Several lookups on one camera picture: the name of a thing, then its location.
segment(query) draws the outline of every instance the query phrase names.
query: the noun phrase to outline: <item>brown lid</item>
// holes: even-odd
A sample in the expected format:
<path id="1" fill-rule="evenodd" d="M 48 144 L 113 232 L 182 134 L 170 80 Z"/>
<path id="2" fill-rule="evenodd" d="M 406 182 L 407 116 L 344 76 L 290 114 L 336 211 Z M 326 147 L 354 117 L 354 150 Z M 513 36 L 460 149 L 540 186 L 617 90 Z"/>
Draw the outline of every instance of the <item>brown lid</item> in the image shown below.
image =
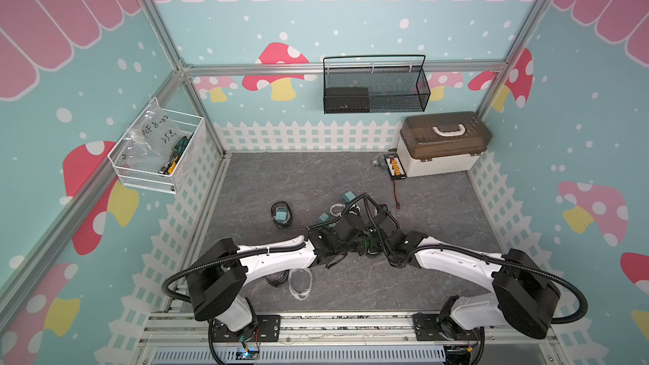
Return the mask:
<path id="1" fill-rule="evenodd" d="M 491 132 L 473 111 L 459 111 L 407 117 L 401 138 L 412 158 L 430 159 L 482 153 Z"/>

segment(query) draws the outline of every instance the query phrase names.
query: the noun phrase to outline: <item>white picket fence painting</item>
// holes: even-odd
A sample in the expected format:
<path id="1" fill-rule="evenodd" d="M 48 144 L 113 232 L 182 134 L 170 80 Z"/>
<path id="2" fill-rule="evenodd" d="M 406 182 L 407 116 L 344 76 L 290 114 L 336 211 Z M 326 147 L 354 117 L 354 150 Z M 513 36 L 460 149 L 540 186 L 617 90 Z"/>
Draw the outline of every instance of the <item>white picket fence painting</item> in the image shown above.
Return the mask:
<path id="1" fill-rule="evenodd" d="M 99 365 L 130 364 L 150 314 L 161 309 L 164 296 L 160 285 L 178 272 L 219 162 L 215 144 L 209 139 L 197 155 L 188 170 L 187 182 L 175 195 L 173 204 L 166 205 L 167 218 L 159 220 L 160 234 L 151 237 L 151 253 L 142 255 L 144 266 L 133 275 L 133 293 L 121 298 L 124 312 L 109 323 L 112 336 L 108 345 L 95 351 Z"/>
<path id="2" fill-rule="evenodd" d="M 539 245 L 541 234 L 531 231 L 532 217 L 523 215 L 523 202 L 514 199 L 515 188 L 507 187 L 507 175 L 500 174 L 500 163 L 494 162 L 494 154 L 493 151 L 485 152 L 469 171 L 469 177 L 487 212 L 487 218 L 500 247 L 503 251 L 509 248 L 520 249 L 527 253 L 542 270 L 563 276 L 563 272 L 552 269 L 550 265 L 552 252 L 541 249 Z M 561 288 L 561 299 L 555 316 L 565 316 L 574 312 L 576 308 L 576 297 Z M 581 365 L 592 363 L 605 365 L 604 357 L 608 353 L 608 348 L 593 342 L 588 335 L 591 322 L 588 318 L 582 318 L 574 323 L 552 326 L 572 365 L 580 363 L 575 361 L 581 361 Z"/>
<path id="3" fill-rule="evenodd" d="M 401 125 L 401 122 L 391 125 L 387 121 L 379 125 L 372 121 L 370 124 L 359 122 L 356 125 L 350 122 L 338 125 L 333 122 L 330 126 L 325 126 L 323 122 L 316 125 L 306 122 L 304 126 L 297 122 L 291 125 L 280 122 L 277 126 L 273 126 L 267 122 L 265 126 L 260 126 L 255 122 L 252 126 L 246 126 L 242 122 L 239 126 L 228 123 L 225 127 L 215 123 L 214 127 L 223 148 L 234 152 L 363 151 L 396 148 Z"/>

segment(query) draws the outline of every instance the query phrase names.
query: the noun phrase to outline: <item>wire mesh basket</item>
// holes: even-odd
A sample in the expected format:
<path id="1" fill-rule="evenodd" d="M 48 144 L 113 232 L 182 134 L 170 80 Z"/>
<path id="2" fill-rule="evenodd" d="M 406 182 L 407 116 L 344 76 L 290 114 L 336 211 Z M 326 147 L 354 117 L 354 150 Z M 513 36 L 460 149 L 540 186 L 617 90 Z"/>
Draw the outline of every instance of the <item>wire mesh basket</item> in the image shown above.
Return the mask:
<path id="1" fill-rule="evenodd" d="M 154 98 L 151 103 L 157 104 L 158 100 Z M 160 168 L 168 161 L 165 161 L 161 156 L 153 152 L 149 152 L 146 159 L 141 163 L 135 166 L 129 166 L 127 161 L 130 140 L 126 139 L 125 133 L 122 139 L 109 152 L 109 160 L 119 177 L 119 181 L 124 186 L 175 194 L 180 191 L 186 180 L 190 166 L 198 158 L 198 150 L 205 143 L 207 135 L 203 118 L 179 111 L 163 110 L 169 113 L 169 117 L 171 117 L 174 123 L 178 124 L 183 135 L 190 139 L 185 151 L 171 174 L 160 173 Z M 133 126 L 139 124 L 142 119 L 144 119 L 144 111 L 135 119 L 126 132 Z"/>
<path id="2" fill-rule="evenodd" d="M 425 111 L 430 88 L 426 55 L 326 57 L 324 113 Z"/>

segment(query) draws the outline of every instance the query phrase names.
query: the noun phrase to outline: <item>white handle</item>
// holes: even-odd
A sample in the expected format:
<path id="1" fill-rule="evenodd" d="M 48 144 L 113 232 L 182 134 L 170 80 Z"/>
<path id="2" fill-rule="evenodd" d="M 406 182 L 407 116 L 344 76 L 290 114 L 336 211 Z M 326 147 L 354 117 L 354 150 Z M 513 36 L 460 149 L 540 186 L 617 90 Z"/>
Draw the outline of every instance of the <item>white handle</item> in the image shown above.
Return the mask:
<path id="1" fill-rule="evenodd" d="M 443 131 L 440 131 L 437 126 L 433 126 L 433 131 L 443 137 L 457 137 L 458 135 L 462 135 L 466 133 L 466 128 L 464 127 L 464 124 L 458 124 L 459 130 L 458 131 L 450 131 L 449 133 L 445 133 Z"/>

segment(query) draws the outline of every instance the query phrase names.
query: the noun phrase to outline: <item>gray floor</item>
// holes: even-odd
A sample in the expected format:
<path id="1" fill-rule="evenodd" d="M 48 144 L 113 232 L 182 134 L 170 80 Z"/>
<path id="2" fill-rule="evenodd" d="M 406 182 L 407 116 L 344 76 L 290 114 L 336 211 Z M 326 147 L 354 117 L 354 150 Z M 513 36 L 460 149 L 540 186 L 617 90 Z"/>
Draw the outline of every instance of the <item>gray floor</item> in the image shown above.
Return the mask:
<path id="1" fill-rule="evenodd" d="M 398 181 L 401 210 L 394 209 L 393 183 L 386 171 L 371 166 L 378 154 L 235 153 L 214 207 L 201 253 L 231 237 L 235 244 L 259 245 L 290 239 L 299 229 L 341 203 L 346 191 L 367 192 L 386 203 L 404 232 L 421 231 L 437 239 L 481 251 L 499 251 L 466 173 L 413 177 Z M 293 225 L 277 229 L 271 205 L 287 201 Z M 413 267 L 392 268 L 384 257 L 349 255 L 327 270 L 312 268 L 313 288 L 303 301 L 288 286 L 273 288 L 264 279 L 246 285 L 257 312 L 437 310 L 448 296 L 486 291 L 448 273 Z M 185 305 L 183 311 L 191 311 Z"/>

